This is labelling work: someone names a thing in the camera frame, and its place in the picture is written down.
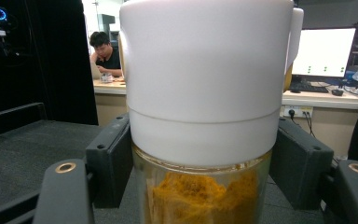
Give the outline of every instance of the black hair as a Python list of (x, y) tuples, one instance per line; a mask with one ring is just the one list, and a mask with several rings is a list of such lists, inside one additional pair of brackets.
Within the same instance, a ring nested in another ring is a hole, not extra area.
[(109, 36), (105, 32), (94, 32), (89, 37), (89, 44), (94, 48), (98, 48), (103, 44), (109, 44)]

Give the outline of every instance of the black table surface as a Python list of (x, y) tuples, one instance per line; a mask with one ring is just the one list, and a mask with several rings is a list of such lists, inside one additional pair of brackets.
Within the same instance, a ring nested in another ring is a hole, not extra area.
[[(0, 134), (0, 205), (40, 189), (55, 162), (83, 159), (100, 126), (40, 120)], [(95, 223), (140, 223), (134, 172), (118, 209), (94, 209)], [(318, 210), (294, 210), (271, 178), (260, 223), (324, 223)]]

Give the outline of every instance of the black shirt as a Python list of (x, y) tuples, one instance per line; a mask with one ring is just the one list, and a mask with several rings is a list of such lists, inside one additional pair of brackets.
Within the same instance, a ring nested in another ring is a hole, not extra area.
[(113, 49), (112, 55), (110, 56), (109, 60), (103, 62), (98, 58), (95, 64), (100, 65), (106, 69), (121, 69), (118, 50)]

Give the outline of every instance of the glass cup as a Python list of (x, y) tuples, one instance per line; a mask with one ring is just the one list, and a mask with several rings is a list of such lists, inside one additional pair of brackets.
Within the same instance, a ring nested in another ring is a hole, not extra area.
[(257, 223), (271, 151), (224, 167), (158, 160), (132, 145), (141, 223)]

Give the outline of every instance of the person's arm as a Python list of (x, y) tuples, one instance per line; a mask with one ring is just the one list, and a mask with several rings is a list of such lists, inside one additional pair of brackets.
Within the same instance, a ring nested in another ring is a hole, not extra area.
[(121, 69), (106, 69), (102, 66), (97, 66), (101, 73), (110, 73), (113, 77), (121, 77), (123, 74), (121, 73)]
[(91, 54), (91, 56), (89, 56), (89, 61), (90, 62), (93, 62), (93, 63), (96, 63), (97, 62), (97, 59), (98, 59), (98, 54), (96, 52), (93, 52)]

